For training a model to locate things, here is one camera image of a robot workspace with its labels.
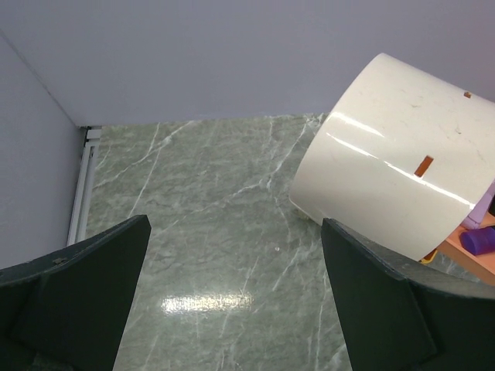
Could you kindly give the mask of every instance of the marble floor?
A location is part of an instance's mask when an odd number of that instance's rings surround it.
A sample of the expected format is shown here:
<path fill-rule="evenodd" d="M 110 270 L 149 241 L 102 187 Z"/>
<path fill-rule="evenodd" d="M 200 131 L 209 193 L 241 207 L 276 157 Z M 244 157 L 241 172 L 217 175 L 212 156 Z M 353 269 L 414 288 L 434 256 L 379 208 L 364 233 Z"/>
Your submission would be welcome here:
<path fill-rule="evenodd" d="M 288 200 L 323 118 L 104 129 L 88 235 L 152 224 L 115 370 L 351 370 L 319 227 Z"/>

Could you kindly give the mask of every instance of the orange tray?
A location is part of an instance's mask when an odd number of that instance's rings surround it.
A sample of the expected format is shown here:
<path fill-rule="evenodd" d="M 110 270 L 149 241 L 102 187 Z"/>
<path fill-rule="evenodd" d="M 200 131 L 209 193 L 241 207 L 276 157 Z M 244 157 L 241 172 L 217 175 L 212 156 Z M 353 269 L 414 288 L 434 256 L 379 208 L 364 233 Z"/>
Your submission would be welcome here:
<path fill-rule="evenodd" d="M 480 228 L 495 225 L 495 216 L 486 213 Z M 495 252 L 474 256 L 464 250 L 459 235 L 466 228 L 458 226 L 447 239 L 437 247 L 438 251 L 444 253 L 471 273 L 475 274 L 481 281 L 495 286 Z"/>

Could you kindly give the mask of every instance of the brown rectangular mark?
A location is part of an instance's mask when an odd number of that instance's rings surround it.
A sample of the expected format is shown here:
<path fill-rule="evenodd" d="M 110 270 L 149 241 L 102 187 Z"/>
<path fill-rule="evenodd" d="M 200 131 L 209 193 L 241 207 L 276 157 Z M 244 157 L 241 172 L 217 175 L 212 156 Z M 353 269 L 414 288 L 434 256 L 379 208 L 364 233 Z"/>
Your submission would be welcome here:
<path fill-rule="evenodd" d="M 419 164 L 418 168 L 416 169 L 415 175 L 421 178 L 425 174 L 426 170 L 428 170 L 432 162 L 433 157 L 426 156 L 423 162 Z"/>

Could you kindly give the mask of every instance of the light purple object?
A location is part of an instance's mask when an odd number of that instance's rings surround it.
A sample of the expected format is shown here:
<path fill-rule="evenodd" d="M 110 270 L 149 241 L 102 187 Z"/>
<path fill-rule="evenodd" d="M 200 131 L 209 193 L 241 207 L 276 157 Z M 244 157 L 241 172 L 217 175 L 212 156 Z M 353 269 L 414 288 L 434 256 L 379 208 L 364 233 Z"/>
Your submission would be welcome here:
<path fill-rule="evenodd" d="M 488 211 L 490 204 L 495 196 L 495 182 L 488 188 L 481 200 L 474 206 L 474 209 L 461 223 L 461 226 L 468 230 L 475 230 L 480 227 L 483 217 Z"/>
<path fill-rule="evenodd" d="M 481 230 L 467 230 L 460 235 L 464 249 L 472 255 L 488 254 L 495 251 L 495 226 Z"/>

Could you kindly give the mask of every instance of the white cylinder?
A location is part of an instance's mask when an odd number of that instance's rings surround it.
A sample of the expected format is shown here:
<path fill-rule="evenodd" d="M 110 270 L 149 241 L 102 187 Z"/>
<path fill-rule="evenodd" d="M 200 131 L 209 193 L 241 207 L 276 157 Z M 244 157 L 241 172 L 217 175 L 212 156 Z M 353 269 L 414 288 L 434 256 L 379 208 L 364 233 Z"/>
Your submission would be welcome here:
<path fill-rule="evenodd" d="M 290 199 L 420 260 L 494 179 L 495 104 L 381 54 L 323 123 Z"/>

